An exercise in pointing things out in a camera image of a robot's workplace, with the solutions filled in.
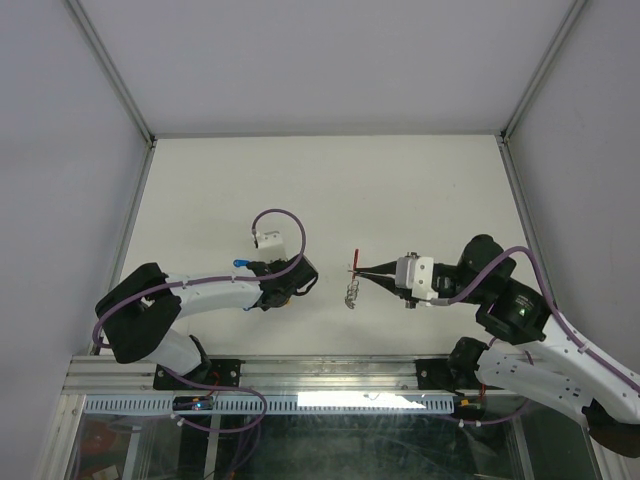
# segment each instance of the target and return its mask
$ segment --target black joint motor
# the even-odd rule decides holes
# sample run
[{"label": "black joint motor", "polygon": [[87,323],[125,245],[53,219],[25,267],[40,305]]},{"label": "black joint motor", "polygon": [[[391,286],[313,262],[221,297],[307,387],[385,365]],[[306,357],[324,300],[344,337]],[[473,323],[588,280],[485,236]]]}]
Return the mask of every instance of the black joint motor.
[{"label": "black joint motor", "polygon": [[[102,317],[123,300],[148,288],[166,283],[167,275],[157,263],[138,267],[96,305],[96,315]],[[118,363],[132,363],[153,352],[181,311],[180,297],[170,290],[160,290],[131,302],[116,311],[103,326]]]},{"label": "black joint motor", "polygon": [[476,312],[476,321],[487,332],[512,345],[546,338],[542,333],[551,310],[538,292],[517,280],[509,280],[504,291]]},{"label": "black joint motor", "polygon": [[[434,265],[431,286],[440,298],[455,297],[503,252],[493,237],[478,235],[464,248],[457,265]],[[504,259],[463,302],[478,305],[493,301],[504,290],[515,268],[515,260]]]},{"label": "black joint motor", "polygon": [[[269,264],[264,262],[249,262],[247,268],[258,277],[278,273],[289,267],[295,258],[283,261],[276,260]],[[303,256],[300,262],[289,273],[260,282],[263,294],[254,306],[264,311],[270,308],[278,308],[286,305],[291,297],[302,297],[309,293],[318,281],[318,271],[307,257]]]}]

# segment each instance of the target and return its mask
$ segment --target white panel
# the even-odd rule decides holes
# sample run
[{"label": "white panel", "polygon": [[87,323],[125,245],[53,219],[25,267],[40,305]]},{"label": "white panel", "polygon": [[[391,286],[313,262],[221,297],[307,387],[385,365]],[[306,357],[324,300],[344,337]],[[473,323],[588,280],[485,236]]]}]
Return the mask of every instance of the white panel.
[{"label": "white panel", "polygon": [[[456,263],[479,233],[524,243],[495,139],[477,137],[292,137],[161,140],[144,192],[124,275],[156,261],[196,273],[255,258],[250,222],[290,209],[308,232],[320,272],[311,293],[268,312],[218,310],[179,320],[211,354],[449,353],[462,335],[487,339],[475,308],[405,310],[365,280],[355,310],[344,305],[354,248],[372,266],[407,251]],[[272,215],[288,253],[297,228]],[[516,277],[532,282],[524,258]]]},{"label": "white panel", "polygon": [[594,2],[512,141],[568,319],[636,371],[638,18],[638,2]]},{"label": "white panel", "polygon": [[84,0],[152,130],[501,129],[571,0]]},{"label": "white panel", "polygon": [[2,2],[2,478],[37,463],[89,344],[144,144],[62,2]]}]

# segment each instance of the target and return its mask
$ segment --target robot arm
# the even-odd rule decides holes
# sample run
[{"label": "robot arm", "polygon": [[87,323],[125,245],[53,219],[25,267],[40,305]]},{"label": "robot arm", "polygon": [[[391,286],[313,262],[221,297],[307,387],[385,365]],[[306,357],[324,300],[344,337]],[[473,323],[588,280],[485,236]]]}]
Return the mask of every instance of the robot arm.
[{"label": "robot arm", "polygon": [[400,297],[407,308],[458,301],[479,305],[476,321],[487,332],[548,361],[562,374],[514,362],[470,338],[461,339],[450,355],[452,372],[531,398],[589,428],[605,447],[640,456],[640,387],[634,380],[640,376],[587,340],[555,304],[512,279],[516,262],[498,260],[506,253],[493,238],[479,235],[457,265],[409,253],[395,262],[357,268],[355,275]]},{"label": "robot arm", "polygon": [[286,305],[292,296],[304,295],[313,287],[318,273],[304,256],[284,275],[253,280],[284,273],[296,260],[282,259],[284,247],[277,232],[256,235],[256,246],[265,261],[236,261],[236,268],[219,275],[169,274],[157,263],[136,269],[95,309],[102,318],[126,299],[157,287],[157,291],[116,309],[104,322],[116,361],[149,360],[199,382],[209,372],[209,359],[197,338],[171,328],[176,320],[220,308],[266,311]]}]

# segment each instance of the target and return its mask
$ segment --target small metal object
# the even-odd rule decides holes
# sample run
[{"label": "small metal object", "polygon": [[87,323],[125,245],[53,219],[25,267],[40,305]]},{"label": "small metal object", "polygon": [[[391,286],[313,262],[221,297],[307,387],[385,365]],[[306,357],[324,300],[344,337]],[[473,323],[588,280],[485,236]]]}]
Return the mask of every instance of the small metal object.
[{"label": "small metal object", "polygon": [[356,308],[356,299],[358,298],[358,292],[360,291],[360,282],[356,279],[351,280],[351,283],[347,286],[347,294],[344,297],[344,304],[351,310]]},{"label": "small metal object", "polygon": [[358,256],[360,249],[356,248],[353,253],[353,273],[351,274],[351,283],[347,285],[347,294],[344,297],[344,304],[351,310],[356,308],[356,299],[358,298],[358,292],[360,291],[360,282],[356,278],[356,268],[358,267]]}]

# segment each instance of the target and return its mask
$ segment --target white table surface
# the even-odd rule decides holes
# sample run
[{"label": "white table surface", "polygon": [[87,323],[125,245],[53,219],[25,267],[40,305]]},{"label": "white table surface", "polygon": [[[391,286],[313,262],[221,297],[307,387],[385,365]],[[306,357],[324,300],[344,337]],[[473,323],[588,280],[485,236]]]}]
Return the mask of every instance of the white table surface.
[{"label": "white table surface", "polygon": [[[344,305],[354,248],[360,265],[407,251],[455,264],[480,233],[524,244],[502,160],[491,136],[283,137],[158,142],[124,276],[145,262],[165,272],[227,272],[256,258],[249,227],[260,211],[289,209],[308,234],[320,272],[312,292],[269,312],[217,310],[179,320],[210,354],[442,354],[461,336],[490,338],[475,307],[418,308],[362,280]],[[270,215],[289,256],[292,221]],[[534,284],[524,257],[514,277]]]}]

